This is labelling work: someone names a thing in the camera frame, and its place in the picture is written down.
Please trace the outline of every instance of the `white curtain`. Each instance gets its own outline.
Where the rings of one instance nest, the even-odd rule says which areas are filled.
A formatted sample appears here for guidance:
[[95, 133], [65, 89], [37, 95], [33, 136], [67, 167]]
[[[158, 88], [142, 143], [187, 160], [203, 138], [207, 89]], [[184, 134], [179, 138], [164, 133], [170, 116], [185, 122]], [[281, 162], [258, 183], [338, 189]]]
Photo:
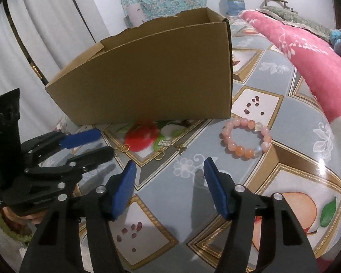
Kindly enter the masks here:
[[[95, 41], [109, 36], [94, 0], [75, 1], [87, 27], [73, 0], [8, 0], [18, 34], [48, 81]], [[21, 141], [53, 130], [64, 113], [29, 65], [1, 5], [0, 95], [18, 87]]]
[[[109, 36], [93, 0], [76, 0], [93, 38]], [[50, 80], [95, 41], [73, 0], [8, 0], [10, 14], [33, 61]]]
[[20, 88], [21, 141], [53, 130], [63, 112], [26, 60], [0, 5], [0, 95]]

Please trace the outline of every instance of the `green knit fabric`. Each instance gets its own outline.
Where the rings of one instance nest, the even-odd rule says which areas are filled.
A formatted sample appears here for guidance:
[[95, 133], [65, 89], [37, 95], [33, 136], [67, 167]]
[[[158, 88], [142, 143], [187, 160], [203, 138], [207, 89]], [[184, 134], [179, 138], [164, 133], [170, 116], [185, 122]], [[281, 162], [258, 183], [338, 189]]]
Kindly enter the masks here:
[[33, 238], [33, 235], [22, 236], [10, 230], [10, 228], [4, 222], [4, 219], [0, 213], [0, 228], [4, 231], [5, 234], [13, 238], [14, 240], [27, 245]]

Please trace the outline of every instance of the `small gold charm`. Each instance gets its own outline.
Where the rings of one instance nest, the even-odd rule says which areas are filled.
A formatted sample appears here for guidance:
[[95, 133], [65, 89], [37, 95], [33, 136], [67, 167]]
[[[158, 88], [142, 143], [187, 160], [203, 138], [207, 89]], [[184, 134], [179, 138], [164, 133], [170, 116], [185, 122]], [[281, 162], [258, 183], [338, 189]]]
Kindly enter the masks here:
[[182, 155], [182, 153], [183, 153], [185, 150], [187, 150], [187, 147], [184, 146], [183, 144], [180, 144], [179, 146], [174, 146], [174, 147], [178, 149], [179, 155], [180, 155], [180, 156]]
[[121, 153], [126, 153], [130, 150], [130, 146], [128, 144], [123, 144], [122, 146], [117, 146], [114, 150], [117, 150]]

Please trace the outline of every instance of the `bracelet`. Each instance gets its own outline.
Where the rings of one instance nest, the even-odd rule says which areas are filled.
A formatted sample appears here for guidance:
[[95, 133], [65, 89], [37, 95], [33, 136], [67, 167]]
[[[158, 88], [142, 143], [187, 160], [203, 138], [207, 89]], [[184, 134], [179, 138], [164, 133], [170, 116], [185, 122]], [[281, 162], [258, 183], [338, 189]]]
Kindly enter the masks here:
[[[255, 129], [255, 131], [261, 131], [263, 135], [263, 142], [260, 146], [257, 146], [255, 149], [244, 149], [243, 146], [238, 146], [231, 139], [231, 130], [234, 127], [248, 127], [249, 129]], [[227, 148], [231, 152], [235, 152], [235, 154], [239, 157], [245, 156], [245, 158], [250, 159], [252, 157], [258, 157], [263, 152], [267, 152], [270, 148], [270, 143], [272, 142], [272, 137], [270, 136], [269, 128], [263, 126], [260, 122], [255, 123], [254, 120], [248, 120], [246, 118], [234, 118], [232, 121], [227, 121], [224, 128], [222, 129], [222, 135], [224, 139], [224, 143], [227, 145]]]

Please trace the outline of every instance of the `green cushion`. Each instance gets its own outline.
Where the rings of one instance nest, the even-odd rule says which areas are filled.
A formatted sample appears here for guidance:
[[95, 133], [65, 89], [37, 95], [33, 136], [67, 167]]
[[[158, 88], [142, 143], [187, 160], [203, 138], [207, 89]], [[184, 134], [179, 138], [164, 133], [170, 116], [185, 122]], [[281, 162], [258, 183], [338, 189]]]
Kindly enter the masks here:
[[262, 12], [264, 12], [263, 10], [276, 14], [284, 24], [306, 29], [323, 40], [329, 41], [331, 30], [315, 21], [304, 19], [296, 13], [280, 7], [265, 6], [264, 9], [261, 9]]

